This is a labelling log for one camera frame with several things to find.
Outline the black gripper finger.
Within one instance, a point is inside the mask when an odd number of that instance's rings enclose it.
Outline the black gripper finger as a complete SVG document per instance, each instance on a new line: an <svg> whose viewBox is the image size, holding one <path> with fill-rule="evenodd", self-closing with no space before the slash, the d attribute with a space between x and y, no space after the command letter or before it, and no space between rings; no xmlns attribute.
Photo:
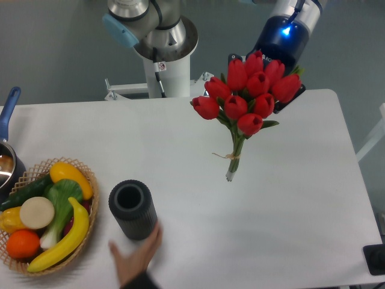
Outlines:
<svg viewBox="0 0 385 289"><path fill-rule="evenodd" d="M282 103L282 102L277 101L275 103L273 113L278 114L279 112L281 112L285 107L287 107L290 103L292 103L297 97L299 97L305 91L306 91L306 86L304 84L302 84L300 86L300 88L298 89L298 91L296 92L296 94L294 94L294 97L290 101L288 101L286 103Z"/></svg>

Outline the person's hand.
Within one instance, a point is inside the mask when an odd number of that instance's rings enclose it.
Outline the person's hand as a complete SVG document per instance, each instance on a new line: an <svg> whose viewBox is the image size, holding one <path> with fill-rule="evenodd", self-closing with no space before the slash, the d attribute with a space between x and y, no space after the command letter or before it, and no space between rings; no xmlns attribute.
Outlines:
<svg viewBox="0 0 385 289"><path fill-rule="evenodd" d="M109 241L108 246L115 262L120 288L132 283L135 278L147 271L161 243L162 228L158 222L144 243L129 255L122 254L115 242Z"/></svg>

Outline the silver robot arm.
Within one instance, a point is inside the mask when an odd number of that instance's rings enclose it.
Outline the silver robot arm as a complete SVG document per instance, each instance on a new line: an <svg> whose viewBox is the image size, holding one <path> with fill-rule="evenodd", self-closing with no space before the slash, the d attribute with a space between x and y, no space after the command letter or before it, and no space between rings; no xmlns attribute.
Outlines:
<svg viewBox="0 0 385 289"><path fill-rule="evenodd" d="M263 65L280 60L285 75L293 72L326 1L277 1L251 52L261 51ZM180 1L108 1L102 18L112 38L141 57L146 74L142 84L107 85L107 100L147 93L150 98L206 95L205 72L190 78L190 56L198 44L195 25L180 12Z"/></svg>

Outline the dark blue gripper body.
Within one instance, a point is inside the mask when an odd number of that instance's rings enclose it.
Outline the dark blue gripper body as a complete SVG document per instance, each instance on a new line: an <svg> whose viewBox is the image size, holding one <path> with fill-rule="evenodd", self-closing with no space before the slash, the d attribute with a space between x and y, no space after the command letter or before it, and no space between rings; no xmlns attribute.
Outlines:
<svg viewBox="0 0 385 289"><path fill-rule="evenodd" d="M263 65L267 66L273 60L279 60L285 65L285 75L289 75L295 69L298 60L309 40L308 29L296 22L288 22L286 16L273 16L269 18L254 46L246 54L230 54L229 61L234 59L246 60L252 53L262 53Z"/></svg>

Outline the dark sleeve forearm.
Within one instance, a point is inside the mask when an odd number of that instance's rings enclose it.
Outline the dark sleeve forearm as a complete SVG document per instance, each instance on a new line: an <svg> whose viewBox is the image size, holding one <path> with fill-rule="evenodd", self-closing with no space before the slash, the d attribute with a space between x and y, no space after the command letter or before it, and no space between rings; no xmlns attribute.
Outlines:
<svg viewBox="0 0 385 289"><path fill-rule="evenodd" d="M147 272L143 272L133 278L133 280L123 284L121 289L159 289Z"/></svg>

